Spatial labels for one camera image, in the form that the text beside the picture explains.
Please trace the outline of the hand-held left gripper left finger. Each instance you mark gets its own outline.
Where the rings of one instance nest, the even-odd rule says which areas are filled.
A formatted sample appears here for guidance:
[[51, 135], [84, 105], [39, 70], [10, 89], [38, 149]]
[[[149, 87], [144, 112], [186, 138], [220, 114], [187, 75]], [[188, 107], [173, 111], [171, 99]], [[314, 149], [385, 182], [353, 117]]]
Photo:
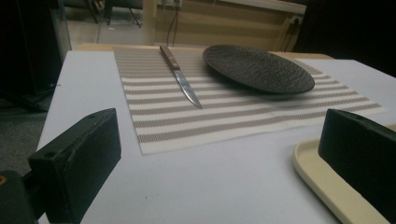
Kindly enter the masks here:
[[30, 156], [49, 222], [79, 224], [120, 158], [114, 108], [86, 116]]

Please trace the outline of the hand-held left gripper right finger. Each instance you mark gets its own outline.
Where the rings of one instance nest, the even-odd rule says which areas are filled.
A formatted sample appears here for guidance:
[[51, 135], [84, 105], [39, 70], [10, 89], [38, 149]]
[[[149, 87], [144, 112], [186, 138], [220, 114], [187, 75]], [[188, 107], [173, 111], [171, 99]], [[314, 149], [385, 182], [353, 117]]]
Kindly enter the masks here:
[[396, 132], [363, 116], [330, 109], [319, 156], [387, 221], [396, 224]]

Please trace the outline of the cream plastic tray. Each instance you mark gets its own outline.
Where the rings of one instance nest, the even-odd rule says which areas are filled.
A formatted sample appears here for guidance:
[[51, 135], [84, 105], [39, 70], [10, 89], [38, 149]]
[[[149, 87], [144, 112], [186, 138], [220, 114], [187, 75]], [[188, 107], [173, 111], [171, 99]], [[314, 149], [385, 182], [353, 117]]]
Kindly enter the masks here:
[[318, 154], [319, 140], [293, 151], [297, 173], [343, 224], [391, 224]]

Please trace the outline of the black cabinet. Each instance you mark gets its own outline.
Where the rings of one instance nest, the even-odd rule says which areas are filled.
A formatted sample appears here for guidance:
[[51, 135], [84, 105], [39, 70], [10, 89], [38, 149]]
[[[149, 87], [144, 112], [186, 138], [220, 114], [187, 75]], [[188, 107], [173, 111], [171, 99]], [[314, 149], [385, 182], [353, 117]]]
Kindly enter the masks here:
[[51, 91], [62, 63], [49, 0], [0, 0], [0, 90]]

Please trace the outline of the striped beige placemat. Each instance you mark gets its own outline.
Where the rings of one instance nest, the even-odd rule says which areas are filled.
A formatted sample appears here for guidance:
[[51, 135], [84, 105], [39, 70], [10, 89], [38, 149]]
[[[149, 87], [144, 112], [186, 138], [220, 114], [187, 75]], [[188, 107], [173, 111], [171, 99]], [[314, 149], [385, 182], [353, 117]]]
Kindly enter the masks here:
[[185, 96], [156, 49], [116, 48], [114, 55], [138, 142], [154, 154], [256, 133], [312, 126], [328, 109], [360, 115], [383, 112], [382, 105], [303, 63], [315, 80], [312, 91], [296, 96], [267, 95], [238, 87], [215, 74], [200, 50], [174, 50], [202, 104]]

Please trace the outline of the dark textured plate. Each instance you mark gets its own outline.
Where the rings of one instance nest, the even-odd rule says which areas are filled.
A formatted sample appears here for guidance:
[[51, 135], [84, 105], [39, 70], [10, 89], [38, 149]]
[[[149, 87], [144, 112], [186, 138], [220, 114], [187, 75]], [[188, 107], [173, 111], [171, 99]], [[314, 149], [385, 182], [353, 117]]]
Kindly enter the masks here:
[[203, 59], [220, 75], [257, 91], [298, 94], [315, 87], [300, 65], [262, 49], [216, 45], [204, 50]]

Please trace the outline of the wooden bench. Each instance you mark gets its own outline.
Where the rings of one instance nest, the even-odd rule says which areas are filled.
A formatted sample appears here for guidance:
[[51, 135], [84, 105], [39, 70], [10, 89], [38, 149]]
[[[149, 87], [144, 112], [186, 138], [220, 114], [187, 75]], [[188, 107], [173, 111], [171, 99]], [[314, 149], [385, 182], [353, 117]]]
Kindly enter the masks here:
[[143, 43], [291, 51], [307, 6], [287, 0], [143, 0]]

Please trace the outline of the wooden-handled table knife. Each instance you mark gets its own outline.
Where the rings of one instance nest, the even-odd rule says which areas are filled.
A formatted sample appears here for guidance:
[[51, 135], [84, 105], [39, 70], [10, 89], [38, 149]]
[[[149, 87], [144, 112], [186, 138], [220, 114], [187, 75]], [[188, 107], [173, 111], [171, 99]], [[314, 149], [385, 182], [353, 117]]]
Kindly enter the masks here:
[[180, 66], [178, 65], [177, 60], [172, 54], [171, 50], [168, 47], [160, 46], [160, 51], [164, 59], [166, 60], [170, 70], [174, 73], [177, 83], [179, 84], [185, 96], [189, 99], [189, 101], [192, 104], [194, 104], [199, 109], [202, 109], [203, 106], [201, 105], [189, 81], [185, 78], [184, 74], [182, 73]]

